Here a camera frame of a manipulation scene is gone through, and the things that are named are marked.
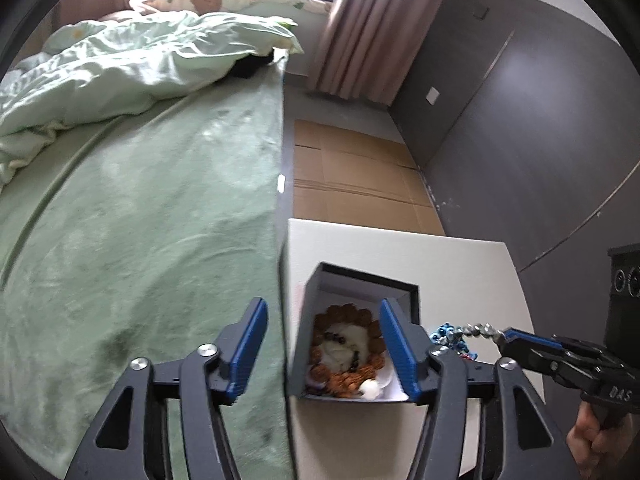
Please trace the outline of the person's right hand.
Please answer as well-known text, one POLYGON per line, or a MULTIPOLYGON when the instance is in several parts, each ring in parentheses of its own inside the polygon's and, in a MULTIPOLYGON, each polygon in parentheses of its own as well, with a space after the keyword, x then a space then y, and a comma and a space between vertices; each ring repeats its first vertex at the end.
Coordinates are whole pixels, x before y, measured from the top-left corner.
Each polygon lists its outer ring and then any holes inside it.
POLYGON ((582 402, 566 444, 582 479, 640 479, 638 415, 602 429, 592 406, 582 402))

